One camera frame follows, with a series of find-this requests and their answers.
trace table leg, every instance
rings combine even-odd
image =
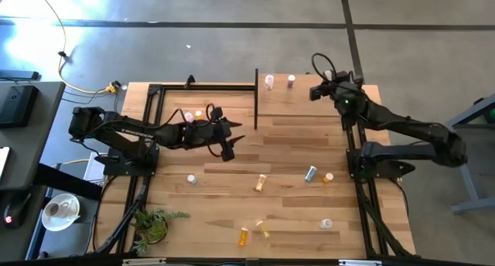
[[[41,163],[38,164],[33,184],[60,189],[78,196],[87,197],[91,200],[100,200],[101,187],[99,185],[71,176]]]

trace coffee mug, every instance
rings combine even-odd
[[[48,217],[58,217],[58,218],[66,219],[67,216],[73,213],[71,208],[72,208],[72,200],[64,201],[61,204],[49,203],[45,207],[45,215],[47,215]]]

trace yellow cable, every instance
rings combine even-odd
[[[57,15],[57,13],[55,12],[55,9],[52,7],[52,5],[48,2],[48,0],[44,0],[46,2],[46,4],[49,6],[50,9],[52,9],[52,12],[53,14],[55,14],[56,16],[56,19],[59,20],[59,24],[60,26],[62,26],[62,31],[63,31],[63,48],[62,48],[62,52],[65,53],[65,48],[66,48],[66,45],[67,45],[67,34],[65,33],[65,27],[63,26],[63,23],[62,23],[62,20],[60,20],[60,17]],[[100,94],[100,93],[106,93],[106,92],[109,92],[109,93],[117,93],[117,92],[113,92],[113,90],[115,90],[115,88],[112,86],[112,85],[109,85],[107,86],[105,89],[102,89],[102,90],[99,90],[99,91],[91,91],[91,90],[84,90],[84,89],[81,89],[79,87],[75,87],[74,85],[72,84],[69,84],[68,82],[65,81],[65,79],[62,77],[62,56],[60,56],[60,59],[59,59],[59,66],[57,67],[57,71],[59,73],[59,77],[60,79],[62,80],[63,83],[65,83],[65,85],[67,85],[68,87],[74,89],[74,90],[77,90],[79,92],[82,92],[82,93],[86,93],[86,94]]]

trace plant pot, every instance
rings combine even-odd
[[[165,232],[165,233],[163,234],[163,237],[161,237],[160,239],[158,239],[158,240],[154,240],[154,241],[149,241],[149,242],[148,242],[148,244],[157,244],[157,243],[159,243],[161,240],[163,240],[163,238],[165,238],[165,236],[167,236],[167,233],[169,232],[169,225],[167,224],[167,221],[166,221],[166,220],[163,220],[163,223],[162,223],[162,224],[163,224],[163,225],[165,226],[165,228],[167,229],[167,232]]]

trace desk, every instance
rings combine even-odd
[[[260,75],[259,79],[262,81],[264,77]],[[229,120],[244,124],[232,129],[233,137],[246,137],[235,145],[236,158],[230,162],[214,158],[206,148],[160,150],[147,208],[179,210],[190,213],[191,217],[172,220],[166,238],[151,246],[147,256],[366,256],[355,186],[347,173],[347,140],[340,118],[330,99],[308,100],[309,87],[320,83],[317,76],[296,76],[292,90],[287,90],[286,81],[287,75],[276,74],[273,90],[260,87],[257,131],[252,91],[167,91],[162,122],[178,107],[195,111],[214,103],[223,108]],[[148,85],[129,84],[124,115],[141,120]],[[381,102],[376,86],[365,86],[365,90],[371,99]],[[386,131],[367,131],[367,137],[370,141],[390,143]],[[305,183],[310,165],[318,168],[318,172],[313,182]],[[323,184],[321,180],[327,172],[332,172],[335,179]],[[267,176],[267,181],[263,192],[257,193],[253,188],[261,173]],[[187,182],[188,174],[196,175],[197,185]],[[129,178],[119,177],[108,187],[98,218],[98,245],[121,219],[128,182]],[[414,253],[401,191],[382,179],[377,180],[377,191],[384,222],[404,247]],[[331,229],[319,228],[324,218],[333,221]],[[257,220],[265,221],[271,234],[268,240],[255,227]],[[246,247],[237,245],[242,227],[251,230]],[[378,249],[374,226],[371,231]],[[129,230],[126,250],[131,246],[132,234],[133,230]]]
[[[0,83],[0,99],[13,85],[13,83]],[[33,235],[38,240],[43,239],[33,232],[36,223],[39,222],[39,212],[43,208],[47,186],[94,200],[99,200],[101,193],[101,187],[98,185],[39,164],[65,84],[62,82],[32,82],[30,85],[38,88],[39,93],[36,96],[28,125],[24,128],[0,129],[0,146],[11,148],[0,180],[2,216],[12,191],[27,189],[31,192],[28,211],[22,226],[10,230],[0,223],[0,242],[2,242],[0,261],[24,260]],[[33,242],[33,244],[35,245],[34,252],[36,252],[39,242]]]

